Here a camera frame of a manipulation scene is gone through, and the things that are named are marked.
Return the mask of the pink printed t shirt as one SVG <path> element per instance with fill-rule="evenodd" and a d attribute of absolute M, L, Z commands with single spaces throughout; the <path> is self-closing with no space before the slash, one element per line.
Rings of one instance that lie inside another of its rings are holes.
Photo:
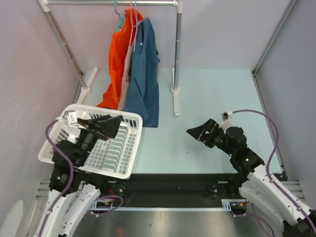
<path fill-rule="evenodd" d="M 125 102 L 126 102 L 126 95 L 127 95 L 127 90 L 131 78 L 131 58 L 133 54 L 133 49 L 134 49 L 134 44 L 128 47 L 126 56 L 125 56 L 125 61 L 124 61 L 124 69 L 123 69 L 123 76 L 121 79 L 121 95 L 120 95 L 120 100 L 118 103 L 118 110 L 123 111 L 125 107 Z"/>

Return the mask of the orange t shirt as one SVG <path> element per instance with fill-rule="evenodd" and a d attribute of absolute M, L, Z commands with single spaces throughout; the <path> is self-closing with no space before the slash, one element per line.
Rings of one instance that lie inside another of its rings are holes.
<path fill-rule="evenodd" d="M 127 28 L 125 24 L 121 31 L 114 32 L 109 50 L 109 75 L 111 83 L 103 94 L 103 101 L 97 106 L 100 108 L 117 109 L 121 95 L 121 79 L 123 76 L 124 61 L 128 50 Z"/>

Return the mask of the blue t shirt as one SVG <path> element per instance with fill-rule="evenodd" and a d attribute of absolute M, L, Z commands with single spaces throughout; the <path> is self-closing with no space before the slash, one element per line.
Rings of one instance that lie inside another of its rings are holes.
<path fill-rule="evenodd" d="M 159 62 L 154 28 L 147 17 L 138 25 L 131 58 L 131 78 L 123 109 L 138 114 L 144 127 L 157 128 L 159 124 Z"/>

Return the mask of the teal clothes hanger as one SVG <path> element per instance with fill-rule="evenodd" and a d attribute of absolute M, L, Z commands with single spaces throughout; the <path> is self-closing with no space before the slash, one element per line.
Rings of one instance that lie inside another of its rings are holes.
<path fill-rule="evenodd" d="M 114 0 L 114 11 L 116 13 L 116 15 L 118 16 L 119 20 L 115 29 L 115 32 L 119 32 L 122 30 L 124 23 L 125 23 L 125 16 L 126 16 L 126 12 L 123 13 L 123 15 L 121 15 L 118 10 L 117 10 L 117 0 Z"/>

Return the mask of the light blue clothes hanger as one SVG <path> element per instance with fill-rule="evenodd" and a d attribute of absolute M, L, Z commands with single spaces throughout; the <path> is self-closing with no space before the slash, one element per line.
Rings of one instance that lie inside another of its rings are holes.
<path fill-rule="evenodd" d="M 133 51 L 135 51 L 136 43 L 137 43 L 137 33 L 138 33 L 138 10 L 137 10 L 137 0 L 134 1 L 134 10 L 135 10 L 135 34 L 134 34 L 134 41 L 133 41 Z"/>

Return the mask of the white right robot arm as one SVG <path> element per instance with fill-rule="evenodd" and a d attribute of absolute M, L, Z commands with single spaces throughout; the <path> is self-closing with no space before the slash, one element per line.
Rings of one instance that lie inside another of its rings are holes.
<path fill-rule="evenodd" d="M 264 161 L 247 145 L 240 127 L 224 127 L 209 119 L 187 130 L 194 139 L 209 148 L 217 147 L 230 156 L 237 171 L 230 178 L 228 193 L 243 197 L 279 225 L 284 237 L 314 237 L 316 212 L 297 198 L 275 175 L 267 171 Z"/>

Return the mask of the pink clothes hanger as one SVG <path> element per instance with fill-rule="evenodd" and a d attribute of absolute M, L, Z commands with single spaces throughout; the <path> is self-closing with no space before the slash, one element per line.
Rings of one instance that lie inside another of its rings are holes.
<path fill-rule="evenodd" d="M 125 10 L 126 16 L 125 19 L 127 23 L 125 24 L 127 28 L 127 42 L 128 42 L 128 47 L 133 44 L 134 41 L 134 34 L 135 34 L 135 10 L 134 10 L 134 0 L 130 1 L 130 8 Z M 142 15 L 138 12 L 138 21 L 142 21 L 143 17 Z"/>

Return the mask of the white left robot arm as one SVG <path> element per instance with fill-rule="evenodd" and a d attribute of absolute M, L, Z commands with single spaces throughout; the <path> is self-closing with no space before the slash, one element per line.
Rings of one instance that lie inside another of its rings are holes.
<path fill-rule="evenodd" d="M 98 140 L 115 138 L 121 115 L 101 116 L 94 119 L 77 119 L 80 130 L 74 142 L 62 140 L 54 143 L 49 129 L 64 118 L 55 119 L 45 130 L 52 146 L 54 169 L 50 177 L 48 198 L 44 214 L 35 232 L 36 237 L 71 237 L 91 205 L 106 196 L 109 185 L 102 175 L 86 174 L 77 170 L 82 167 Z"/>

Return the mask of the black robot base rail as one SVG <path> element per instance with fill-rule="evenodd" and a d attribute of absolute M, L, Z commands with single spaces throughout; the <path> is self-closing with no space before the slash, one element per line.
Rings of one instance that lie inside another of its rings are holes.
<path fill-rule="evenodd" d="M 107 177 L 101 194 L 123 198 L 128 208 L 208 208 L 223 199 L 241 199 L 234 174 L 132 174 Z"/>

